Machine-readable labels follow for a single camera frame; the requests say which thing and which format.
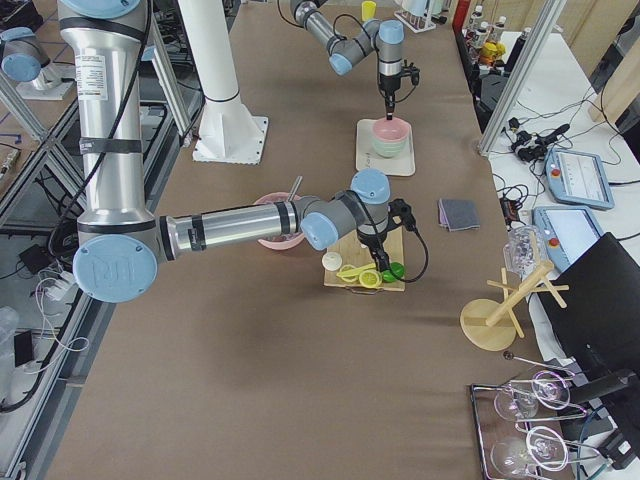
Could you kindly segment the black monitor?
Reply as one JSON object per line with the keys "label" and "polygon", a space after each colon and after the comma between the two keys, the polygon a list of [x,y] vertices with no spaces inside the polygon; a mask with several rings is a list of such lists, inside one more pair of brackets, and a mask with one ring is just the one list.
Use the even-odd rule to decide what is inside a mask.
{"label": "black monitor", "polygon": [[555,281],[567,285],[561,308],[549,293],[532,303],[544,359],[574,358],[590,376],[639,371],[639,265],[604,234]]}

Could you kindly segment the teach pendant lower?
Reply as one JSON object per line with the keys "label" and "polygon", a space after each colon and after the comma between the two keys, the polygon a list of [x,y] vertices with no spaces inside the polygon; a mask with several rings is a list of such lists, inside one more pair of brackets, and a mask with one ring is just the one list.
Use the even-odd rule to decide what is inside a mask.
{"label": "teach pendant lower", "polygon": [[568,269],[604,234],[586,206],[536,207],[532,219],[541,230],[547,254],[559,272]]}

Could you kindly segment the wine glass lower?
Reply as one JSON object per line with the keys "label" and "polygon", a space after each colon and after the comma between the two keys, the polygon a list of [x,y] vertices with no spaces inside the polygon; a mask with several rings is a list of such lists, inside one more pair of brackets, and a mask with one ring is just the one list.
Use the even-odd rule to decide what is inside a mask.
{"label": "wine glass lower", "polygon": [[568,449],[562,437],[545,426],[534,427],[525,436],[505,437],[490,452],[495,469],[506,478],[537,478],[538,470],[558,472],[568,464]]}

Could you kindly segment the teach pendant upper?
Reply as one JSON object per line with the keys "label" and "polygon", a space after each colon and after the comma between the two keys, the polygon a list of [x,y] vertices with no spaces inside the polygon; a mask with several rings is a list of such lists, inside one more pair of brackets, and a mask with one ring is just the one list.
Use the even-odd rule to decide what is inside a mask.
{"label": "teach pendant upper", "polygon": [[598,210],[614,208],[613,194],[599,155],[553,148],[546,155],[545,171],[557,202]]}

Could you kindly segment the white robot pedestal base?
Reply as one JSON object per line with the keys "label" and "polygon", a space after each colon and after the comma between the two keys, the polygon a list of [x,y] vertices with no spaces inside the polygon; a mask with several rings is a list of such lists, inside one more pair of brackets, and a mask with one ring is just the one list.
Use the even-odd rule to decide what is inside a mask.
{"label": "white robot pedestal base", "polygon": [[186,0],[179,9],[205,97],[193,159],[258,164],[268,119],[241,100],[223,4]]}

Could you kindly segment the green bowl stack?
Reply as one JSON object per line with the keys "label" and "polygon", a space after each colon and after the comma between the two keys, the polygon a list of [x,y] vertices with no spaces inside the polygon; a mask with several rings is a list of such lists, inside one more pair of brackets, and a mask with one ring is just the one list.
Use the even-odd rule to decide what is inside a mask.
{"label": "green bowl stack", "polygon": [[404,151],[406,143],[407,141],[405,139],[383,141],[378,138],[374,138],[372,140],[372,148],[373,151],[380,157],[393,158]]}

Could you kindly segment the cream rabbit tray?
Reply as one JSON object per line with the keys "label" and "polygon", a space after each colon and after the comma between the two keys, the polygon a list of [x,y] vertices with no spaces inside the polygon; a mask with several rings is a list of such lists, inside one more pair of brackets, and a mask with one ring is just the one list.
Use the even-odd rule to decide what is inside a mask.
{"label": "cream rabbit tray", "polygon": [[361,119],[356,129],[355,166],[358,171],[375,168],[386,175],[411,176],[415,173],[413,132],[408,129],[408,137],[398,153],[384,157],[374,149],[373,119]]}

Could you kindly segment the wine glass upper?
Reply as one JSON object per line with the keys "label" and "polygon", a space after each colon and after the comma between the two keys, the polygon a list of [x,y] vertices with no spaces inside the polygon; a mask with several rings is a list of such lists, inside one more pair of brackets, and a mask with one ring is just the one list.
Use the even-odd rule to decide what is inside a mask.
{"label": "wine glass upper", "polygon": [[514,379],[500,386],[494,408],[501,418],[518,422],[534,419],[540,407],[559,411],[569,402],[567,382],[552,371],[542,370],[531,379]]}

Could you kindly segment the aluminium frame post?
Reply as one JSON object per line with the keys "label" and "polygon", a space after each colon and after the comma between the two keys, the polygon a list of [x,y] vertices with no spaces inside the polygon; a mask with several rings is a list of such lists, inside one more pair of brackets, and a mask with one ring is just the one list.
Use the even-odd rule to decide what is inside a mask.
{"label": "aluminium frame post", "polygon": [[566,0],[547,0],[545,2],[479,141],[478,152],[481,156],[489,156],[502,129],[507,124],[509,115],[520,96],[530,71],[540,56],[540,51],[546,44],[565,4]]}

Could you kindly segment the small pink bowl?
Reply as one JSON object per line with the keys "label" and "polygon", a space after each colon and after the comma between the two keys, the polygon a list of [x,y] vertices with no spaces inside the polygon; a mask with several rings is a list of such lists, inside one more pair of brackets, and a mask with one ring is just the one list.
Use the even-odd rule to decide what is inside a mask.
{"label": "small pink bowl", "polygon": [[372,134],[382,144],[399,144],[408,138],[410,129],[410,124],[401,118],[381,118],[374,121]]}

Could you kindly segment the yellow cup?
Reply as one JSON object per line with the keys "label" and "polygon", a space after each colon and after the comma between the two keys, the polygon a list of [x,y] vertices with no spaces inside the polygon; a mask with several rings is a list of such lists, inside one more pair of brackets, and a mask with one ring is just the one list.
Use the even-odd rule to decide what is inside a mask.
{"label": "yellow cup", "polygon": [[377,4],[374,0],[364,0],[361,3],[361,19],[363,21],[372,20],[375,17]]}

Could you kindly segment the yellow plastic knife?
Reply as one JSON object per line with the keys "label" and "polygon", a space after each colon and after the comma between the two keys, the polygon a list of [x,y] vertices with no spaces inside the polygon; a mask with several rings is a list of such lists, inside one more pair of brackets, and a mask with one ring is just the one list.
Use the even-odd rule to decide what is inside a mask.
{"label": "yellow plastic knife", "polygon": [[360,266],[360,267],[356,267],[356,269],[354,269],[353,271],[350,272],[345,272],[344,274],[339,274],[339,271],[336,273],[336,276],[338,278],[341,278],[343,280],[346,280],[347,278],[355,278],[358,277],[361,273],[363,273],[364,271],[367,270],[374,270],[375,269],[375,264],[374,263],[369,263],[366,264],[364,266]]}

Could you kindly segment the wine glass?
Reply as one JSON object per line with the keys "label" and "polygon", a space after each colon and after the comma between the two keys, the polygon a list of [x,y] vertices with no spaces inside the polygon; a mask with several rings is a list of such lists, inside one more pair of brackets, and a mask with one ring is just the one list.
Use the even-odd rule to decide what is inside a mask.
{"label": "wine glass", "polygon": [[568,464],[568,449],[562,437],[545,426],[534,427],[525,436],[505,437],[490,452],[495,469],[506,478],[537,478],[538,470],[558,472]]}
{"label": "wine glass", "polygon": [[540,407],[559,411],[569,402],[567,382],[552,371],[542,370],[531,379],[514,379],[500,386],[494,408],[501,418],[518,422],[534,419]]}

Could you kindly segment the green lime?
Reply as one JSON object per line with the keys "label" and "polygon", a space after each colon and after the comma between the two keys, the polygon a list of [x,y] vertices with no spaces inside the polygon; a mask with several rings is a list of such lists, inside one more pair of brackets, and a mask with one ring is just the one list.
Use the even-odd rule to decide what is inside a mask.
{"label": "green lime", "polygon": [[393,283],[404,278],[405,268],[400,262],[391,262],[390,267],[381,272],[384,283]]}

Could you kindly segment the metal glass rack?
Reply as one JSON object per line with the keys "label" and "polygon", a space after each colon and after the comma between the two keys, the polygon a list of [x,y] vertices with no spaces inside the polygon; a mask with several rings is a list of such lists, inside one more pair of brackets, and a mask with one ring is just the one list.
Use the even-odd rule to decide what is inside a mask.
{"label": "metal glass rack", "polygon": [[595,447],[586,444],[582,437],[578,437],[576,440],[568,440],[563,436],[561,431],[563,424],[574,420],[590,422],[593,417],[587,409],[574,403],[571,400],[571,397],[569,405],[559,411],[540,407],[534,419],[514,422],[505,420],[498,415],[494,408],[494,399],[498,393],[499,387],[510,380],[531,379],[534,374],[542,370],[552,371],[563,378],[568,384],[570,393],[571,381],[575,377],[575,373],[570,369],[563,366],[535,362],[528,359],[523,359],[522,361],[530,367],[530,369],[523,374],[517,375],[498,385],[473,384],[470,386],[473,422],[479,451],[481,472],[484,479],[510,479],[500,474],[492,465],[490,452],[493,445],[505,437],[525,436],[529,430],[538,426],[549,427],[562,437],[568,449],[568,464],[563,470],[558,472],[544,472],[543,470],[538,470],[537,478],[527,477],[516,479],[558,479],[563,472],[570,469],[577,471],[583,462],[595,460],[600,456],[598,450]]}

